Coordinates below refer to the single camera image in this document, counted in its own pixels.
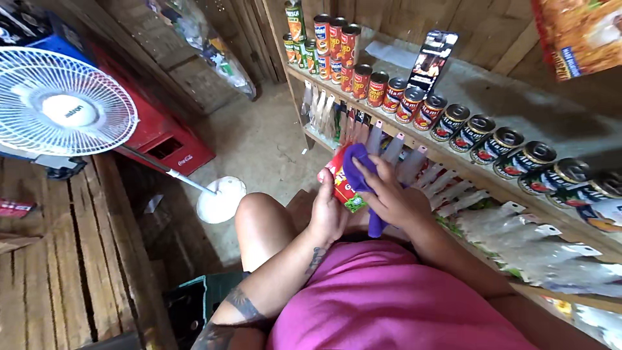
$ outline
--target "pink shirt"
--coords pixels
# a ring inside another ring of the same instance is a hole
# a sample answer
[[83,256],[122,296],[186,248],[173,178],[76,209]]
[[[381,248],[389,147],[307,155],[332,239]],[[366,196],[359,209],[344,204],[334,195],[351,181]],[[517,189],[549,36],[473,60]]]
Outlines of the pink shirt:
[[381,240],[335,244],[266,349],[534,350],[463,282]]

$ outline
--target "leg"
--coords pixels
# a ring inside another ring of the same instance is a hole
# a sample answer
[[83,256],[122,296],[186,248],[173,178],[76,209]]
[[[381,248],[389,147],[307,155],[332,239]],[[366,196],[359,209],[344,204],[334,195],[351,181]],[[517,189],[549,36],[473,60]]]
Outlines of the leg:
[[285,207],[265,193],[247,194],[235,214],[244,271],[253,272],[297,235]]

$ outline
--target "electric fan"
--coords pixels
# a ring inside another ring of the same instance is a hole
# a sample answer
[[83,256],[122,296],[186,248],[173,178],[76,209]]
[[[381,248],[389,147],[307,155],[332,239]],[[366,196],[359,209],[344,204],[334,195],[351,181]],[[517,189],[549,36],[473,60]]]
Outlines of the electric fan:
[[203,187],[123,145],[138,124],[128,93],[104,72],[52,51],[0,47],[0,144],[50,156],[122,147],[202,191],[197,214],[209,224],[235,215],[246,186],[233,176]]

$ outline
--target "fan guard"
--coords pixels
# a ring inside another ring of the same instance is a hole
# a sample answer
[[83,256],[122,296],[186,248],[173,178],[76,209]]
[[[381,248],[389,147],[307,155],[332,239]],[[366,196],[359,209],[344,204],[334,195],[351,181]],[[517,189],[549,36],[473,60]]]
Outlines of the fan guard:
[[104,72],[69,56],[0,47],[0,144],[53,156],[84,156],[127,141],[138,115]]

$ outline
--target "fan pole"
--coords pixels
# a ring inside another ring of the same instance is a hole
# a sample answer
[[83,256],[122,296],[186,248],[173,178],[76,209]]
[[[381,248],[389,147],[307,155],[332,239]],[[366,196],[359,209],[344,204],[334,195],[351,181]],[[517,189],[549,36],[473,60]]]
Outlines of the fan pole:
[[216,192],[214,192],[214,191],[212,191],[212,190],[210,190],[210,189],[208,189],[206,187],[203,187],[203,186],[197,184],[196,182],[194,182],[194,181],[190,180],[189,178],[185,177],[184,175],[181,175],[178,171],[176,171],[174,169],[171,169],[171,168],[169,168],[167,166],[164,166],[162,163],[158,163],[157,161],[154,161],[153,159],[145,156],[144,154],[140,153],[139,151],[136,151],[134,148],[126,146],[125,144],[120,145],[119,148],[122,148],[122,149],[126,150],[127,152],[131,153],[132,155],[134,155],[134,156],[136,156],[138,158],[141,158],[145,162],[147,162],[147,163],[149,163],[149,164],[151,164],[151,165],[161,169],[162,171],[164,171],[165,173],[167,173],[168,175],[170,175],[170,176],[172,176],[172,177],[174,177],[176,179],[180,179],[181,181],[191,185],[194,188],[197,188],[197,189],[199,189],[199,190],[201,190],[201,191],[203,191],[203,192],[205,192],[207,194],[210,194],[212,196],[216,196]]

